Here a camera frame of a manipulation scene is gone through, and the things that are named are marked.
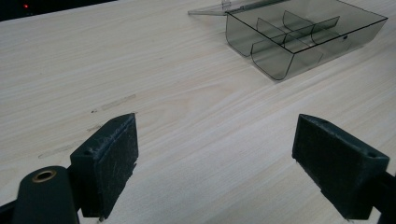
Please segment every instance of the wooden table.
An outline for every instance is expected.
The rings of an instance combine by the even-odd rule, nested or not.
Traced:
[[[124,0],[0,22],[0,204],[135,112],[140,158],[106,223],[348,223],[292,159],[296,122],[331,121],[389,155],[395,174],[396,2],[348,0],[389,17],[378,36],[284,82],[230,48],[225,17],[187,15],[218,2]]]

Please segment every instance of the wood grain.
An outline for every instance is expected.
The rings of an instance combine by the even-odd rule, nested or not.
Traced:
[[[378,36],[284,82],[228,46],[224,17],[187,15],[217,3],[125,0],[0,22],[0,204],[135,112],[140,158],[105,223],[347,223],[291,158],[295,126],[300,113],[330,120],[396,173],[395,1],[348,1],[389,17]]]

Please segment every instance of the black plastic part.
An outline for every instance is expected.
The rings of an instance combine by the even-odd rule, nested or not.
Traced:
[[[14,213],[15,201],[6,203],[0,207],[0,223],[11,223],[12,214]]]
[[[0,21],[112,1],[114,0],[0,0]]]
[[[389,157],[329,121],[300,115],[292,157],[347,219],[367,219]]]
[[[27,175],[20,184],[12,223],[78,223],[67,170],[49,166]]]
[[[108,218],[138,157],[134,114],[108,121],[70,156],[84,217]]]
[[[378,224],[396,223],[396,177],[384,173],[377,180],[374,206],[382,213]]]

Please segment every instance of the dark scratch mark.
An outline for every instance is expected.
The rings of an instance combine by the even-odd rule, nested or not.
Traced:
[[[63,151],[67,151],[69,149],[72,149],[72,148],[75,148],[75,147],[79,147],[83,142],[84,141],[79,140],[77,142],[74,142],[71,145],[67,145],[67,146],[64,146],[64,147],[59,147],[59,148],[56,148],[54,150],[50,150],[50,151],[44,152],[43,154],[39,155],[38,158],[39,159],[44,159],[44,158],[46,158],[48,156],[52,156],[52,155],[55,155],[57,153],[60,153],[60,152],[63,152]]]
[[[102,126],[103,126],[102,124],[96,124],[95,126],[89,128],[89,129],[87,129],[87,132],[96,131],[96,130],[102,128]]]
[[[119,99],[119,100],[113,101],[113,102],[111,102],[110,104],[102,105],[102,106],[101,106],[101,109],[104,110],[104,111],[105,111],[105,110],[108,110],[108,109],[110,109],[110,108],[112,108],[112,107],[115,107],[115,106],[117,106],[117,105],[121,105],[121,104],[123,104],[123,103],[125,103],[125,102],[127,102],[127,101],[129,101],[129,100],[132,100],[132,99],[134,99],[135,97],[136,97],[135,94],[130,95],[130,96],[126,96],[126,97],[121,98],[121,99]]]
[[[127,101],[130,101],[130,100],[134,99],[135,97],[136,97],[136,94],[123,97],[123,98],[121,98],[119,100],[116,100],[116,101],[113,101],[113,102],[111,102],[109,104],[102,105],[99,108],[95,108],[95,109],[93,109],[91,111],[91,113],[93,114],[93,113],[97,113],[97,112],[100,112],[100,111],[105,111],[105,110],[111,109],[111,108],[113,108],[115,106],[122,105],[123,103],[125,103]]]

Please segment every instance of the transparent plastic container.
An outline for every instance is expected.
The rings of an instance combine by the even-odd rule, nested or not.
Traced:
[[[226,14],[228,43],[276,80],[363,46],[388,19],[338,0],[292,0]]]

